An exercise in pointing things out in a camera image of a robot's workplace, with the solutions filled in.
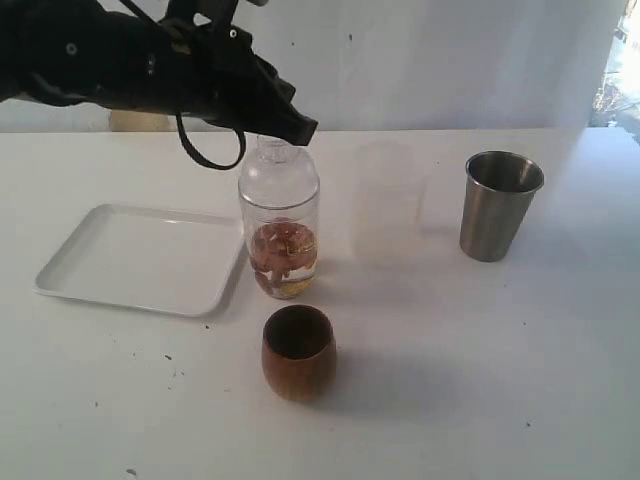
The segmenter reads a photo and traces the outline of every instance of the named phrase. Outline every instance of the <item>white table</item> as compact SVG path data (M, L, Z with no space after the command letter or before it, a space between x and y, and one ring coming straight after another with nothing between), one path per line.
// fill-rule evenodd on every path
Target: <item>white table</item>
M194 135L231 159L233 135ZM406 143L429 172L425 255L370 269L350 242L356 147ZM464 162L544 168L507 259L457 238ZM267 298L249 268L218 316L39 297L34 277L92 207L238 213L235 177L174 134L0 135L3 479L636 479L640 148L620 130L320 133L322 263L300 301L332 319L339 379L287 403L260 369Z

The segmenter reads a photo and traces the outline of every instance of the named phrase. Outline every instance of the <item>metal cup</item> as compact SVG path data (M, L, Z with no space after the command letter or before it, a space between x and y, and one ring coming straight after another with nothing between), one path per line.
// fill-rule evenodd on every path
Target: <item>metal cup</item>
M535 193L542 169L515 153L484 152L467 161L467 196L460 247L481 262L502 260Z

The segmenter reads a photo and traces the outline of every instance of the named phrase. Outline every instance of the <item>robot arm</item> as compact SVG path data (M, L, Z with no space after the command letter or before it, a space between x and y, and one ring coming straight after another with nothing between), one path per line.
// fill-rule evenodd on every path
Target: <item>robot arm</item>
M235 130L241 146L245 131L310 142L317 122L291 105L295 88L231 24L238 0L170 0L159 22L120 1L133 16L97 0L0 0L0 101L176 115L183 145L201 164L182 116ZM196 26L196 13L209 22Z

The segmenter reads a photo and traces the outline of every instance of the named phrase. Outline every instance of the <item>cup rim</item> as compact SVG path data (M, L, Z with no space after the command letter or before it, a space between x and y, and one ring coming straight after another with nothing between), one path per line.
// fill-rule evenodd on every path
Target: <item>cup rim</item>
M290 357L287 357L286 355L283 355L277 352L271 346L271 343L267 339L267 330L269 329L271 322L275 321L274 319L276 318L276 315L281 314L285 310L293 310L293 309L300 309L300 308L304 310L308 310L314 313L315 315L318 315L322 319L323 323L325 323L326 326L329 327L329 340L322 346L322 348L318 352L314 353L309 357L290 358ZM276 355L280 360L284 360L286 362L291 362L291 363L308 362L309 360L313 360L316 357L319 357L320 355L322 355L329 347L331 347L333 343L335 343L335 337L333 335L333 325L331 325L331 321L329 320L329 317L327 317L321 310L315 307L312 307L310 305L288 305L286 307L280 308L271 314L271 316L267 319L267 322L264 324L264 328L262 329L262 344L264 345L264 347L268 348L269 351L274 355Z
M471 163L474 160L476 160L478 157L481 157L481 156L484 156L484 155L496 154L496 153L507 154L507 155L510 155L511 157L519 158L520 160L523 160L528 165L532 165L533 167L535 167L540 172L540 177L541 177L540 184L537 185L535 188L532 188L532 189L529 189L529 190L525 190L524 192L505 192L504 190L497 190L495 188L491 188L491 187L479 182L478 180L476 180L473 177L473 175L471 174L471 172L469 171L469 167L471 166ZM544 182L545 182L544 171L542 170L542 168L540 168L540 165L538 165L533 160L525 157L524 155L520 155L518 153L513 153L513 152L508 152L506 150L487 150L485 152L476 153L471 158L469 158L469 160L467 160L467 163L465 164L465 171L467 172L467 178L469 180L471 180L473 183L475 183L476 185L478 185L479 187L482 187L485 190L489 190L490 192L501 193L503 195L514 195L514 196L515 195L529 195L531 193L535 193L538 190L540 190L544 186Z

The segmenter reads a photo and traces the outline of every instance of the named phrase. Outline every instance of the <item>white wall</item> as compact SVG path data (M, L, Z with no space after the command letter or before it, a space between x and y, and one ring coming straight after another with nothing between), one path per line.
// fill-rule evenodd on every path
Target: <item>white wall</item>
M154 18L166 5L138 3ZM624 4L271 0L243 3L237 23L323 129L582 126ZM90 105L0 106L0 131L107 128Z

